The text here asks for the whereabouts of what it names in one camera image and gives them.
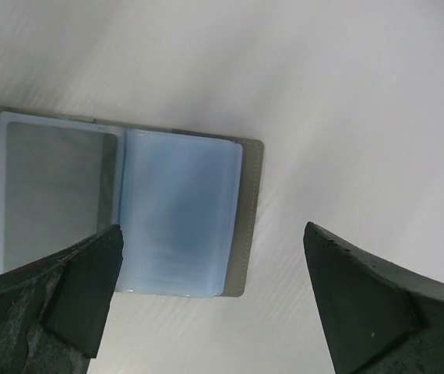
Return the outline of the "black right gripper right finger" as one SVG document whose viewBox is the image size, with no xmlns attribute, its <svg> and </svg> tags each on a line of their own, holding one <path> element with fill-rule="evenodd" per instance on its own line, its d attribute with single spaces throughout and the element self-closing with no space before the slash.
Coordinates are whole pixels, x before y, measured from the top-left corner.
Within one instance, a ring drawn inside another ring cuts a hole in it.
<svg viewBox="0 0 444 374">
<path fill-rule="evenodd" d="M 444 373 L 444 283 L 309 222 L 308 273 L 337 373 Z"/>
</svg>

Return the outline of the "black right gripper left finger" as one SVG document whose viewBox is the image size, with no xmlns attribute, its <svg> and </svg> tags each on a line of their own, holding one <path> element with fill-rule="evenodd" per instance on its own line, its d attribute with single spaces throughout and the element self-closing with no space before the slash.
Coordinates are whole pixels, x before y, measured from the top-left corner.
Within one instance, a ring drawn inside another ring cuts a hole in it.
<svg viewBox="0 0 444 374">
<path fill-rule="evenodd" d="M 85 373 L 97 357 L 122 266 L 113 224 L 0 275 L 0 373 Z"/>
</svg>

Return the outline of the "grey card holder wallet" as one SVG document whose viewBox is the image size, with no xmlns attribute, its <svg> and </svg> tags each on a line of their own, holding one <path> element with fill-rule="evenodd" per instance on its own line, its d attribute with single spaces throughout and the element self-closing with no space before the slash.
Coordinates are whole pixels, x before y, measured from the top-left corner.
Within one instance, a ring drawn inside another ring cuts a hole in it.
<svg viewBox="0 0 444 374">
<path fill-rule="evenodd" d="M 119 292 L 244 294 L 257 139 L 0 105 L 0 275 L 119 224 Z"/>
</svg>

